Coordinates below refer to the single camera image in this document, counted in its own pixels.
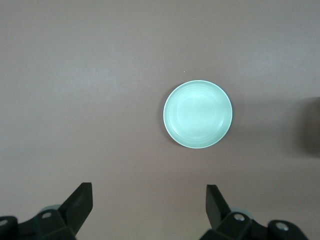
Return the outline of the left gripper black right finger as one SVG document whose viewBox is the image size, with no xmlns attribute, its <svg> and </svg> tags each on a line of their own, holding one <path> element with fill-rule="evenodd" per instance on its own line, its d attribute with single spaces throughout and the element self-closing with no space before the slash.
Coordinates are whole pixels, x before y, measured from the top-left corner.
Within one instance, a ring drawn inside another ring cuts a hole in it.
<svg viewBox="0 0 320 240">
<path fill-rule="evenodd" d="M 211 226 L 202 240 L 305 240 L 295 224 L 272 220 L 263 226 L 247 214 L 233 211 L 216 185 L 206 186 L 205 210 Z"/>
</svg>

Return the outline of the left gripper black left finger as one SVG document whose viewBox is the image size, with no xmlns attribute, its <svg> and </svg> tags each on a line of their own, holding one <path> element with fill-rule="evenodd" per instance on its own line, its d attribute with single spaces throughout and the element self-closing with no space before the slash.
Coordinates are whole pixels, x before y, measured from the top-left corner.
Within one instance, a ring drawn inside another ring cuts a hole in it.
<svg viewBox="0 0 320 240">
<path fill-rule="evenodd" d="M 93 209 L 93 188 L 83 182 L 61 204 L 47 206 L 31 219 L 18 222 L 15 216 L 0 218 L 2 240 L 75 240 Z"/>
</svg>

